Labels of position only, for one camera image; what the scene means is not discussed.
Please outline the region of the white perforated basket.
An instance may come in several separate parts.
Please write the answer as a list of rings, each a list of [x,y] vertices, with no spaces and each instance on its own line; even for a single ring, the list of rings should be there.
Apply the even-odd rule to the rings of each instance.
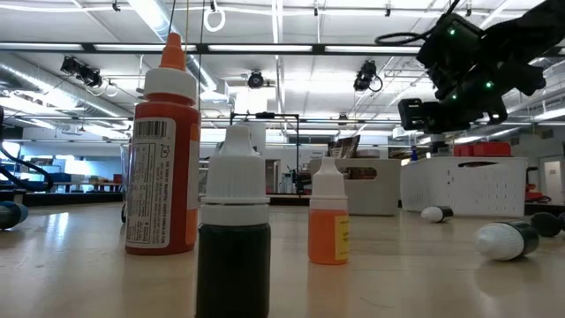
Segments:
[[[401,168],[401,201],[409,211],[450,207],[456,216],[524,216],[523,157],[432,157]]]

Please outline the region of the grey plastic bin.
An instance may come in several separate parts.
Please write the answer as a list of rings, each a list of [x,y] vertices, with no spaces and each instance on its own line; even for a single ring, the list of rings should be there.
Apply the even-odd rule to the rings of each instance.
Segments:
[[[400,200],[401,164],[394,159],[313,159],[310,208],[351,216],[393,216]]]

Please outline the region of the small orange dropper bottle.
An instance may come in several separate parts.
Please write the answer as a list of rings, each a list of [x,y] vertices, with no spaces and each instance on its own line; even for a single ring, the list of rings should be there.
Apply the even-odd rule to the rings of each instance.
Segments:
[[[343,174],[332,157],[324,157],[313,175],[308,257],[310,262],[323,265],[341,265],[349,258],[348,198]]]

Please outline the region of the amber brown bottle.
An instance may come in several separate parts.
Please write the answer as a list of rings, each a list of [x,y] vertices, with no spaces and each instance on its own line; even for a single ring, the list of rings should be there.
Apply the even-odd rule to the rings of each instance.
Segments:
[[[328,156],[335,159],[354,158],[357,153],[360,136],[338,139],[328,143]]]

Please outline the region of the small dark dropper bottle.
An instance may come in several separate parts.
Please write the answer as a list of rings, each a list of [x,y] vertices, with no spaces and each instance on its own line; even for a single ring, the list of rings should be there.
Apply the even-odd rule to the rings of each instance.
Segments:
[[[489,223],[476,231],[474,245],[490,260],[511,261],[533,253],[539,246],[539,234],[525,221]]]
[[[539,212],[531,217],[531,225],[540,236],[553,238],[565,231],[565,213],[555,216],[548,212]]]
[[[453,215],[452,208],[447,206],[430,206],[420,213],[420,216],[429,223],[445,223]]]

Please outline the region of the red storage crate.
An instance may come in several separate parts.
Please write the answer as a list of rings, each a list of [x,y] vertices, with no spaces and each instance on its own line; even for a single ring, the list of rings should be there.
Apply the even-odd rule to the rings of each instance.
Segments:
[[[511,146],[502,141],[484,141],[467,145],[455,145],[454,156],[462,157],[509,157]]]

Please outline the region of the small black dropper bottle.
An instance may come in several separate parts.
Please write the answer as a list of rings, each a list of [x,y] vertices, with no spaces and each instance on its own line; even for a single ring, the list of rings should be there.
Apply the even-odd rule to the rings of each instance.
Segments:
[[[265,161],[231,125],[201,199],[195,318],[267,318],[271,228]]]

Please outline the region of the black background machine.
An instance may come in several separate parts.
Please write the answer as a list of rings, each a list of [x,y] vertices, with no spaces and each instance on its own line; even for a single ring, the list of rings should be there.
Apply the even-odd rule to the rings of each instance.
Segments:
[[[292,169],[288,166],[290,181],[295,187],[296,194],[308,194],[306,187],[312,184],[312,174],[309,170]]]

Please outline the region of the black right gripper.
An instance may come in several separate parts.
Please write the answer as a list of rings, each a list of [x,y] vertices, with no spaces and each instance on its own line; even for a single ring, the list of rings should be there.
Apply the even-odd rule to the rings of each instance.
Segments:
[[[438,102],[402,99],[399,102],[402,127],[424,133],[462,131],[484,115],[488,117],[488,125],[500,124],[507,119],[507,109],[497,88],[490,79],[478,79],[456,87]]]

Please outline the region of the dark tube with blue cap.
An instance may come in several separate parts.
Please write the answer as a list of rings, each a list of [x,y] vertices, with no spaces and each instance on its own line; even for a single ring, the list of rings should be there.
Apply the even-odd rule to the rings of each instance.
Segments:
[[[24,222],[28,216],[28,208],[13,201],[0,201],[0,230],[10,229]]]

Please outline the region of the red squeeze bottle white cap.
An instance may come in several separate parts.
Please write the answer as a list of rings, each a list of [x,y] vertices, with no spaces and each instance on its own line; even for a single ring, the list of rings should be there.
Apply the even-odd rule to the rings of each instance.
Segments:
[[[179,34],[169,34],[159,66],[146,73],[144,97],[133,120],[124,248],[181,254],[197,237],[200,113]]]

